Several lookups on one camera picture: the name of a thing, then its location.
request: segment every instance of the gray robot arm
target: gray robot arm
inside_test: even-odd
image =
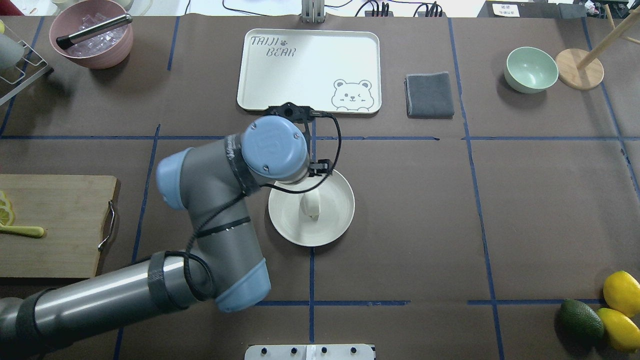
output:
[[[196,245],[24,300],[0,299],[0,359],[50,352],[199,300],[213,298],[223,312],[256,304],[271,284],[243,198],[270,181],[301,181],[313,167],[308,134],[276,115],[164,159],[159,190],[188,210]]]

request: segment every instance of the metal handle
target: metal handle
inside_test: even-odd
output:
[[[63,37],[58,37],[56,39],[56,44],[60,46],[60,49],[67,50],[69,47],[81,43],[85,40],[89,40],[92,37],[100,34],[104,34],[107,31],[117,29],[120,26],[124,26],[126,24],[130,24],[133,21],[133,18],[128,13],[122,14],[118,17],[114,17],[113,19],[109,19],[105,22],[101,22],[100,24],[94,25],[90,28],[86,28],[84,30],[78,31],[77,33],[73,33],[71,35],[65,35]]]
[[[109,240],[111,238],[111,235],[113,234],[113,228],[114,228],[114,226],[116,224],[116,211],[113,209],[113,201],[111,201],[111,200],[109,200],[109,212],[111,213],[111,223],[109,224],[109,233],[98,244],[98,251],[99,252],[102,252],[102,250],[104,249],[105,244],[107,244],[107,240]]]

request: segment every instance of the dish rack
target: dish rack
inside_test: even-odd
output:
[[[14,67],[0,72],[0,105],[16,96],[40,76],[53,72],[53,68],[6,24],[4,34],[25,48],[25,55]]]

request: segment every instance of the bear face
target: bear face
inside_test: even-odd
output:
[[[335,92],[331,98],[331,103],[340,110],[368,110],[373,106],[373,96],[371,96],[371,82],[362,80],[359,83],[348,83],[338,79],[333,83]]]

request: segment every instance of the green bowl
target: green bowl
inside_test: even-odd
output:
[[[558,80],[554,59],[535,47],[519,47],[507,57],[504,78],[515,90],[525,94],[541,92]]]

